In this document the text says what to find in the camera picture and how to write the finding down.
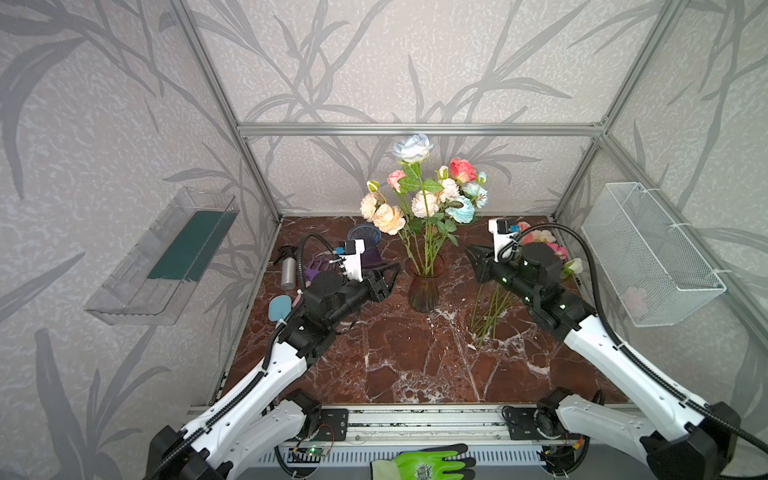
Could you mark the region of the blue purple glass vase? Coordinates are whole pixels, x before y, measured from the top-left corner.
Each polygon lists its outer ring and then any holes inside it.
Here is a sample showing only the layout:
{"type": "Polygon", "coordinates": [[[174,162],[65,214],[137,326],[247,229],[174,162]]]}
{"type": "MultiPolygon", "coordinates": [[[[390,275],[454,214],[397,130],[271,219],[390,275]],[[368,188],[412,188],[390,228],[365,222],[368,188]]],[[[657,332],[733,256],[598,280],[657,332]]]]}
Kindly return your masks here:
{"type": "Polygon", "coordinates": [[[375,268],[385,263],[378,248],[382,239],[382,232],[373,224],[356,225],[348,232],[347,238],[363,241],[364,251],[361,254],[363,268],[375,268]]]}

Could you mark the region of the white blue rose stem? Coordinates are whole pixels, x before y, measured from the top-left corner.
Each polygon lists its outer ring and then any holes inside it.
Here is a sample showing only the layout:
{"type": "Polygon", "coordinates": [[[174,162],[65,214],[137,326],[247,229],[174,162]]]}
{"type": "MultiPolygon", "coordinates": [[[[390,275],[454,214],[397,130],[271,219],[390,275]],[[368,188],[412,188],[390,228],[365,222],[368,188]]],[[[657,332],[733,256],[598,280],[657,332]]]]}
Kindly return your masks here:
{"type": "Polygon", "coordinates": [[[433,264],[439,250],[439,236],[435,230],[437,216],[434,213],[434,207],[436,206],[435,194],[441,190],[441,187],[435,179],[425,178],[422,171],[422,164],[429,158],[433,148],[434,145],[425,134],[414,134],[396,143],[393,151],[399,165],[398,170],[404,170],[407,175],[416,177],[422,183],[423,196],[419,196],[414,201],[414,212],[425,213],[425,225],[420,241],[424,245],[423,252],[426,254],[430,272],[423,276],[433,273],[433,264]]]}

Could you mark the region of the small pink rose stem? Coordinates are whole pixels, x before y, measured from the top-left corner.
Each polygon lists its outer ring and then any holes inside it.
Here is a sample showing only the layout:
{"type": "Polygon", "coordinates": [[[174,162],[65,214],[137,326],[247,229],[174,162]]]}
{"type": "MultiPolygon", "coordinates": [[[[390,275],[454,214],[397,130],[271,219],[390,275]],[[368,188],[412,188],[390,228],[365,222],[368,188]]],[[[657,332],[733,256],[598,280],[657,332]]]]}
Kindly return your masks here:
{"type": "Polygon", "coordinates": [[[407,175],[404,170],[396,170],[391,173],[387,182],[399,198],[399,206],[406,221],[399,233],[406,254],[412,262],[415,272],[426,275],[430,270],[426,254],[423,252],[424,245],[420,241],[420,235],[425,225],[425,213],[416,214],[414,212],[414,201],[419,196],[423,196],[422,183],[416,177],[407,175]]]}

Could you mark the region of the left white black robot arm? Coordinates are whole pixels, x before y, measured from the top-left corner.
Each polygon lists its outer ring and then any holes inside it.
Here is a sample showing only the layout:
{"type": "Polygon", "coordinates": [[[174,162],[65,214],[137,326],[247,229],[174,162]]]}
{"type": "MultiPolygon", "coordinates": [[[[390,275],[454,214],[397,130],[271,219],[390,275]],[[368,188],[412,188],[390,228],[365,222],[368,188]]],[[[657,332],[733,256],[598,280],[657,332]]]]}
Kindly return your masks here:
{"type": "Polygon", "coordinates": [[[276,323],[263,359],[227,394],[175,430],[150,442],[148,479],[236,479],[279,444],[319,427],[320,404],[299,392],[280,394],[330,348],[337,327],[369,302],[392,293],[398,263],[362,265],[363,240],[330,247],[331,267],[304,280],[295,306],[276,323]]]}

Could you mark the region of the pink red rose stem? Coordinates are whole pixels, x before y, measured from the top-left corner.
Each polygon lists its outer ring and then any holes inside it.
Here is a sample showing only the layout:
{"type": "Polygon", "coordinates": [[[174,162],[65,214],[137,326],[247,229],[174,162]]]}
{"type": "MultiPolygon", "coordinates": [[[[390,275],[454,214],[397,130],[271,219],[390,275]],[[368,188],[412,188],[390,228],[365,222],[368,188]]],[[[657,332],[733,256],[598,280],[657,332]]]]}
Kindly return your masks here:
{"type": "Polygon", "coordinates": [[[469,160],[453,158],[437,171],[439,212],[443,214],[438,225],[442,226],[441,243],[449,242],[458,246],[459,226],[469,225],[480,209],[478,197],[482,187],[477,183],[478,171],[469,160]]]}

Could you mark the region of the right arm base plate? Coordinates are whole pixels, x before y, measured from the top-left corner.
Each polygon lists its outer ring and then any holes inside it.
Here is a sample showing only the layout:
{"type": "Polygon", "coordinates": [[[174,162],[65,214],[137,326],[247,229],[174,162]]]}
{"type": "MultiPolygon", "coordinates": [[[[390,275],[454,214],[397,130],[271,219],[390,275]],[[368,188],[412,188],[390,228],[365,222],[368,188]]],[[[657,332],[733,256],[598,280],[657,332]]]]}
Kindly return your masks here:
{"type": "Polygon", "coordinates": [[[506,424],[511,440],[543,440],[545,436],[539,431],[536,423],[537,409],[535,407],[519,407],[505,405],[501,416],[506,424]]]}

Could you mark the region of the light blue flower stem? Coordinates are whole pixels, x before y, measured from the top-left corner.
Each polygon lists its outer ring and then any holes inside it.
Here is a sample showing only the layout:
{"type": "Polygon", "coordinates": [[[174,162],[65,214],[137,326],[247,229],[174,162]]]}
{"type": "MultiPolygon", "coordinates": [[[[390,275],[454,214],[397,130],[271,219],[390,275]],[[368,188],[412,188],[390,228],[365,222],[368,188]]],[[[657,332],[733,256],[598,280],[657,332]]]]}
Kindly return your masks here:
{"type": "Polygon", "coordinates": [[[486,188],[487,174],[476,169],[460,168],[452,172],[448,166],[437,172],[437,183],[441,190],[435,194],[437,216],[435,230],[438,244],[459,246],[458,230],[477,221],[478,212],[489,201],[486,188]]]}

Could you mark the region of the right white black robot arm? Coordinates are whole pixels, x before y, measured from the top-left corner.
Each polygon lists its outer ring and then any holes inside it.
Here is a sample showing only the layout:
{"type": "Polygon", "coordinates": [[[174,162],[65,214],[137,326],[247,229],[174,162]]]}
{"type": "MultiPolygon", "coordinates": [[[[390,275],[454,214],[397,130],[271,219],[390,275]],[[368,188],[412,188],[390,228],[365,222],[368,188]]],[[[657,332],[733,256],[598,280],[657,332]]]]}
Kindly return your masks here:
{"type": "Polygon", "coordinates": [[[565,289],[563,261],[545,243],[526,243],[533,233],[508,220],[492,219],[490,247],[471,245],[466,255],[476,280],[495,282],[515,295],[543,330],[578,353],[639,409],[623,414],[563,388],[538,406],[557,432],[603,442],[646,465],[658,479],[722,479],[737,442],[767,450],[765,441],[740,426],[729,405],[706,403],[644,359],[607,321],[599,284],[588,303],[565,289]]]}

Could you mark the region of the red glass vase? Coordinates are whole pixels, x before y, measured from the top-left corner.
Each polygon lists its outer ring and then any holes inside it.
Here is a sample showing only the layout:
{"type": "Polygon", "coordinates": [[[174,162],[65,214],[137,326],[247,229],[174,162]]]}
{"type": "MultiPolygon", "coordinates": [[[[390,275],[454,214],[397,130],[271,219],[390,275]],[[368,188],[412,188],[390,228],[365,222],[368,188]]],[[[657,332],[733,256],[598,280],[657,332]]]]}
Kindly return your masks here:
{"type": "Polygon", "coordinates": [[[437,255],[433,264],[433,273],[427,276],[417,273],[416,264],[411,259],[407,260],[406,267],[412,277],[407,292],[410,307],[420,313],[435,310],[440,300],[441,277],[445,270],[443,257],[440,254],[437,255]]]}

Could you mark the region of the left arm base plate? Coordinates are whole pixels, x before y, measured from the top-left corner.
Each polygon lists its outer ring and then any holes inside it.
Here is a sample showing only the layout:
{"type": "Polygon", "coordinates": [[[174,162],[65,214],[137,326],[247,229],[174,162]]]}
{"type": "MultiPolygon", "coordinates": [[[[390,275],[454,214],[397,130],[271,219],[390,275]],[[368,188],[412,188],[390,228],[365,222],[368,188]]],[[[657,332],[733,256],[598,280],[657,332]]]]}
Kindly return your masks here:
{"type": "Polygon", "coordinates": [[[346,408],[321,408],[309,417],[309,439],[320,442],[344,441],[347,437],[350,411],[346,408]]]}

